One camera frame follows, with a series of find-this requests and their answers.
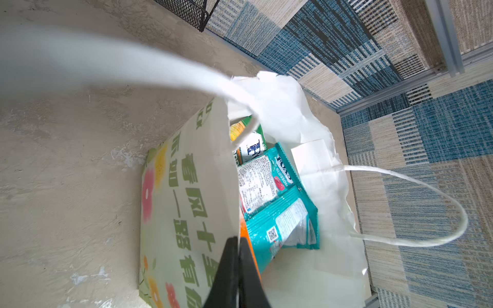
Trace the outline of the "white illustrated paper bag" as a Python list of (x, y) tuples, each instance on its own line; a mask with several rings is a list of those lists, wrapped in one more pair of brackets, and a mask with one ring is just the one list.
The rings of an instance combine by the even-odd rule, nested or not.
[(272, 307), (363, 307), (367, 260), (347, 203), (348, 166), (300, 84), (261, 71), (229, 78), (151, 47), (52, 27), (1, 30), (1, 105), (26, 106), (37, 93), (96, 85), (150, 85), (213, 96), (178, 121), (163, 164), (107, 167), (116, 137), (96, 100), (82, 93), (47, 111), (43, 141), (1, 134), (1, 306), (169, 307), (191, 304), (181, 262), (205, 300), (228, 238), (240, 233), (240, 192), (229, 125), (259, 121), (288, 150), (321, 222), (318, 250), (284, 248), (263, 287)]

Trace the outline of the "yellow Fox's candy bag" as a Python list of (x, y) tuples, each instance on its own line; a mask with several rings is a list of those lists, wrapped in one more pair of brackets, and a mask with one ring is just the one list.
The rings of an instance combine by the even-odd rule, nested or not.
[[(238, 122), (230, 126), (230, 138), (231, 141), (235, 141), (240, 136), (248, 124), (251, 122), (251, 116), (240, 119)], [(246, 139), (240, 144), (240, 146), (233, 152), (236, 165), (240, 166), (246, 162), (256, 159), (263, 155), (263, 152), (267, 150), (267, 144), (264, 139), (264, 133), (261, 125), (252, 133), (246, 135)]]

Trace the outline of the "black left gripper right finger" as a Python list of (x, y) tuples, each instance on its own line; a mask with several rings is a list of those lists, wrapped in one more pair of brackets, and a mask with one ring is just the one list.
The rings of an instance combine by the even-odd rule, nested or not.
[(240, 239), (239, 271), (239, 307), (271, 308), (261, 285), (248, 241), (244, 237)]

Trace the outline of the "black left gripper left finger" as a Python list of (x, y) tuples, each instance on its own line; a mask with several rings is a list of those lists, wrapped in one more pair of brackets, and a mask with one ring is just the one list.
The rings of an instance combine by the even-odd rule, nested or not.
[(238, 238), (230, 237), (225, 243), (213, 285), (203, 308), (237, 307), (238, 265)]

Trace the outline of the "teal tissue pack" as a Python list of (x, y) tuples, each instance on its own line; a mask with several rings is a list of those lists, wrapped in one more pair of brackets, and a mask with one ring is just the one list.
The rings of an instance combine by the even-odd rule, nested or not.
[(318, 209), (280, 143), (238, 168), (241, 211), (258, 270), (282, 248), (318, 250)]

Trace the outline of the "orange snack bag back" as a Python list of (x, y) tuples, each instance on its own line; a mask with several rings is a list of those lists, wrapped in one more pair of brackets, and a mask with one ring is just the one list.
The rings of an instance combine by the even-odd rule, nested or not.
[(258, 263), (257, 263), (256, 257), (255, 257), (255, 253), (254, 253), (254, 249), (253, 249), (253, 246), (252, 246), (252, 242), (250, 240), (248, 228), (247, 228), (246, 223), (245, 223), (245, 218), (244, 218), (244, 216), (241, 213), (240, 213), (240, 237), (246, 239), (246, 241), (248, 243), (248, 246), (249, 246), (249, 249), (250, 249), (250, 253), (252, 254), (252, 258), (253, 258), (253, 262), (254, 262), (254, 265), (255, 265), (255, 269), (257, 271), (257, 274), (258, 274), (259, 279), (261, 279), (261, 274), (260, 274)]

